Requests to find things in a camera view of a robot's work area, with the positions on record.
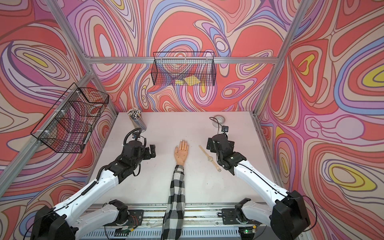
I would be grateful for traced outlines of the beige strap wrist watch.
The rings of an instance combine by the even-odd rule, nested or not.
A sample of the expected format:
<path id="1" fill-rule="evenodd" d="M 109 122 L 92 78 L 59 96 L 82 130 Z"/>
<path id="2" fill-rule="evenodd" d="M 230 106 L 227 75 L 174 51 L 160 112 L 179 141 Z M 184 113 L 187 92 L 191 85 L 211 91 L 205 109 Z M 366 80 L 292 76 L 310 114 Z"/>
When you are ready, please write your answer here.
<path id="1" fill-rule="evenodd" d="M 205 154 L 205 156 L 207 157 L 208 161 L 213 164 L 213 166 L 216 168 L 216 170 L 218 172 L 221 172 L 222 170 L 220 169 L 219 165 L 215 162 L 214 158 L 212 156 L 210 156 L 201 145 L 199 145 L 199 148 Z"/>

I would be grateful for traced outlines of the mannequin hand with glitter nails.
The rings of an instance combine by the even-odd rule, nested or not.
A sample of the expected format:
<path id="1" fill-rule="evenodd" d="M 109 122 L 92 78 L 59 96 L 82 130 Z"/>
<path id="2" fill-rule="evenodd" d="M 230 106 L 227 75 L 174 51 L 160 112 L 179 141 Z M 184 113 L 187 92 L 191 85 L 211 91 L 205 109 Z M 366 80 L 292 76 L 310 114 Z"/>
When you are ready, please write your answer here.
<path id="1" fill-rule="evenodd" d="M 188 142 L 182 140 L 180 144 L 175 148 L 174 157 L 177 165 L 184 166 L 189 154 Z"/>

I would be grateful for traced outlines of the plaid sleeve mannequin forearm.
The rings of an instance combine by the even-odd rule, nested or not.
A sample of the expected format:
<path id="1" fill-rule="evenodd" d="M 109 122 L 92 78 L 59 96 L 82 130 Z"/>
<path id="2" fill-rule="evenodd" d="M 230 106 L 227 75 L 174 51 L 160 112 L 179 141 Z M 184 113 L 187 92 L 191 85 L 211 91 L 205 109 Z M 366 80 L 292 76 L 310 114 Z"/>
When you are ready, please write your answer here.
<path id="1" fill-rule="evenodd" d="M 162 240 L 178 240 L 182 235 L 185 214 L 184 167 L 176 165 L 170 185 L 170 194 L 163 219 Z"/>

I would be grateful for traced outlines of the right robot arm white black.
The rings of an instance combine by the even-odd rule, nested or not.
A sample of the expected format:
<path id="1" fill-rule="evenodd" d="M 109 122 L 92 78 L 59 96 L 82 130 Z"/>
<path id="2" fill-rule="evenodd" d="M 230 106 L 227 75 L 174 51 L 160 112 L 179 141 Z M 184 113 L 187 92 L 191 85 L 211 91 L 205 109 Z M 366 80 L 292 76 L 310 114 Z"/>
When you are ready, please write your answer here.
<path id="1" fill-rule="evenodd" d="M 208 139 L 207 150 L 215 153 L 217 163 L 243 180 L 265 201 L 265 205 L 245 198 L 235 205 L 235 218 L 240 223 L 255 221 L 272 228 L 280 240 L 294 240 L 311 224 L 303 196 L 273 183 L 261 174 L 239 152 L 227 134 Z"/>

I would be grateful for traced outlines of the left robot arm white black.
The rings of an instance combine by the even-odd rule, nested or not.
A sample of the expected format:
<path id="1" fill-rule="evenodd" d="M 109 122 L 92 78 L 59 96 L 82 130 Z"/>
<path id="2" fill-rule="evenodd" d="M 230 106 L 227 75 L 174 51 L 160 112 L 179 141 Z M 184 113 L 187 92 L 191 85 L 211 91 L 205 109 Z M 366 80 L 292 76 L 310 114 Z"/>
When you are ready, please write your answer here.
<path id="1" fill-rule="evenodd" d="M 102 167 L 97 177 L 52 208 L 42 207 L 30 227 L 32 240 L 80 240 L 90 232 L 105 226 L 123 226 L 131 215 L 127 205 L 111 200 L 104 207 L 89 214 L 84 212 L 102 195 L 121 184 L 127 177 L 136 176 L 143 160 L 156 157 L 156 146 L 146 146 L 138 140 L 125 142 L 122 153 Z"/>

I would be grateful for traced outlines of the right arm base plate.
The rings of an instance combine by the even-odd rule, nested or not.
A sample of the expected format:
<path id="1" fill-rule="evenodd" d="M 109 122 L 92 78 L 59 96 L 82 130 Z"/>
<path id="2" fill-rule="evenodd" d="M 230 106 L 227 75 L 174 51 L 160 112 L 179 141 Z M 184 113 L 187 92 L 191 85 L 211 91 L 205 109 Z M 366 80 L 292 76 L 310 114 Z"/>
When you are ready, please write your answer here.
<path id="1" fill-rule="evenodd" d="M 248 221 L 241 221 L 237 218 L 235 209 L 221 209 L 220 212 L 217 213 L 217 215 L 222 219 L 222 222 L 224 225 L 254 225 L 255 222 L 248 220 Z"/>

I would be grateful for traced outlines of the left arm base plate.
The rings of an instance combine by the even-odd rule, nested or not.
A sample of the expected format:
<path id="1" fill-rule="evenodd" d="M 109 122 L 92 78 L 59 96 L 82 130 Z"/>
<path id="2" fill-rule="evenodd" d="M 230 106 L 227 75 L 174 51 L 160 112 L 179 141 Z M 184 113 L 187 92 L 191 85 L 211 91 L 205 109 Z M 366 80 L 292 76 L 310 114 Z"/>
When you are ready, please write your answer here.
<path id="1" fill-rule="evenodd" d="M 114 221 L 116 226 L 138 227 L 142 225 L 144 210 L 122 210 Z"/>

